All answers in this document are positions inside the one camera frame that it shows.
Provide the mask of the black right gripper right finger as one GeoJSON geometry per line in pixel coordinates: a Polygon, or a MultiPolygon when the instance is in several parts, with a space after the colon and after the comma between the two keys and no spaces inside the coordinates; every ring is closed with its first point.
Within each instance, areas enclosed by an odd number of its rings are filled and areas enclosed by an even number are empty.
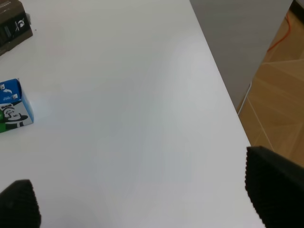
{"type": "Polygon", "coordinates": [[[304,226],[303,167],[265,147],[248,147],[245,189],[265,227],[304,226]]]}

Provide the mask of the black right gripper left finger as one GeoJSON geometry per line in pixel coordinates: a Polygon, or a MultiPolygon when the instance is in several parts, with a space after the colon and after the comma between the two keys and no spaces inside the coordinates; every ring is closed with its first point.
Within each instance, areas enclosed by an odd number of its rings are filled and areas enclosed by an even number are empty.
{"type": "Polygon", "coordinates": [[[16,180],[0,193],[2,228],[39,228],[41,214],[30,180],[16,180]]]}

